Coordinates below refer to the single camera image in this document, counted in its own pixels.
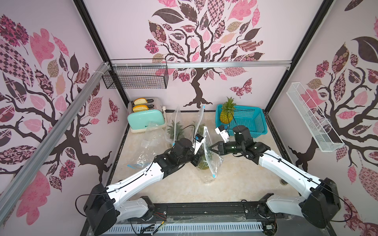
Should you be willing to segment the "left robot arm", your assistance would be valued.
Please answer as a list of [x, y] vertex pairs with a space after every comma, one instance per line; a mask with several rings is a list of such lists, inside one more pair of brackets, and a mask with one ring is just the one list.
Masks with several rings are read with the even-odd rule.
[[149, 197], [142, 196], [133, 201], [130, 197], [174, 174], [186, 163], [197, 166], [203, 154], [200, 148], [204, 143], [202, 136], [195, 137], [193, 141], [182, 138], [136, 174], [108, 186], [100, 183], [93, 187], [83, 207], [83, 215], [87, 218], [93, 234], [104, 234], [118, 221], [131, 218], [150, 219], [155, 206]]

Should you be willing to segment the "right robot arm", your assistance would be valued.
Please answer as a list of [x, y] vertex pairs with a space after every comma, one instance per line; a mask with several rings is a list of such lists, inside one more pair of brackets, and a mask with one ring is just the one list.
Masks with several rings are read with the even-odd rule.
[[209, 150], [218, 155], [233, 154], [245, 157], [255, 164], [270, 170], [298, 193], [298, 197], [280, 197], [267, 193], [258, 202], [260, 217], [269, 219], [271, 215], [282, 213], [305, 218], [313, 226], [324, 229], [332, 222], [341, 209], [347, 207], [349, 214], [344, 222], [351, 221], [354, 213], [350, 204], [338, 195], [336, 183], [329, 179], [313, 176], [287, 160], [283, 159], [269, 146], [256, 142], [247, 127], [239, 125], [233, 128], [234, 141], [230, 141], [229, 133], [224, 125], [215, 129], [222, 141], [212, 145]]

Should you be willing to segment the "clear zip bag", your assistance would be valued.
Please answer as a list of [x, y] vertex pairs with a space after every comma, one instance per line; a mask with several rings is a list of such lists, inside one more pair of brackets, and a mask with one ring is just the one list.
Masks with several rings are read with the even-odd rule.
[[217, 178], [218, 171], [223, 162], [223, 158], [218, 154], [209, 151], [209, 148], [211, 145], [213, 145], [213, 142], [211, 140], [209, 130], [206, 126], [204, 127], [203, 137], [205, 141], [201, 148], [204, 150], [206, 160], [209, 164], [209, 169], [200, 170], [197, 167], [196, 169], [201, 181], [205, 184], [209, 184]]

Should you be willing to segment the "zip bag with blue seal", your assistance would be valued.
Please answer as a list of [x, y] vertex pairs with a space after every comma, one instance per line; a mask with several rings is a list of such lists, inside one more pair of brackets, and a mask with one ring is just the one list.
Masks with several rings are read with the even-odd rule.
[[165, 140], [165, 131], [157, 123], [150, 122], [146, 131], [138, 141], [127, 167], [134, 170], [141, 170], [150, 165], [154, 158], [168, 149]]

